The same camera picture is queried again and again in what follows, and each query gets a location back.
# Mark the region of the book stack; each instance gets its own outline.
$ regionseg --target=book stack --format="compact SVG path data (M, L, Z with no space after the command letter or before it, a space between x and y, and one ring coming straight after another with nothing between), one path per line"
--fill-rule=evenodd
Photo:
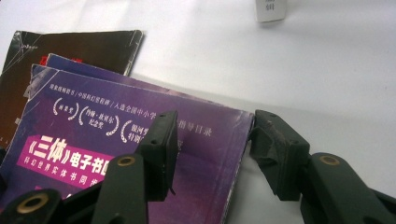
M142 34L110 33L129 36L129 41L112 45L111 38L99 40L104 33L90 33L85 43L76 38L74 46L79 47L67 54L57 49L63 42L50 36L61 39L88 33L15 34L0 85L19 83L6 79L12 76L30 82L17 93L27 96L23 112L1 117L8 123L15 117L18 122L12 121L16 126L12 140L1 133L7 139L1 142L7 155L0 175L7 190L0 207L33 189L57 189L66 198L102 181L112 158L133 153L155 117L176 110L176 195L168 195L165 202L148 203L149 222L224 222L253 114L123 76L130 73ZM36 40L24 42L28 35ZM107 49L88 48L92 38L94 45L108 44ZM45 54L40 51L43 48L47 48ZM17 99L2 92L0 97Z

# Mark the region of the purple cover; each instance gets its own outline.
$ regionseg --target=purple cover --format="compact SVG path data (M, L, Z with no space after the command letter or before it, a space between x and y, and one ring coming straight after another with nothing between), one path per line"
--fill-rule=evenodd
M148 203L150 223L222 223L253 115L35 66L30 99L0 168L0 205L32 189L64 197L103 179L114 156L134 152L158 113L178 112L173 189Z
M99 68L93 65L89 65L86 63L79 63L70 59L67 59L65 57L56 55L56 54L49 54L49 57L47 59L47 66L52 67L55 69L59 70L64 70L69 73L75 73L79 74L82 76L87 76L87 77L95 77L95 78L100 78L103 80L108 80L108 81L113 81L121 84L125 84L128 86L133 86L141 89L148 89L151 91L159 91L171 95L178 95L182 97L187 97L187 98L193 98L195 100L200 100L200 101L205 101L209 102L207 100L203 100L191 95L188 95L183 92L179 91L173 91L170 89L166 89L164 87L160 87L157 85L153 85L151 83L147 83L144 81L140 81L131 77L125 77L125 76L114 76L114 75L119 75L115 72Z

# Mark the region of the white background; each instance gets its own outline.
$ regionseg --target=white background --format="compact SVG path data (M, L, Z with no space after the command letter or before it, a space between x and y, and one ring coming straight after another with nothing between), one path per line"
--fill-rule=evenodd
M140 29L132 77L276 113L311 153L344 158L396 197L396 2L289 0L286 19L269 23L255 21L254 3L3 0L0 64L16 30ZM280 202L248 154L227 220L245 222L303 223L299 203Z

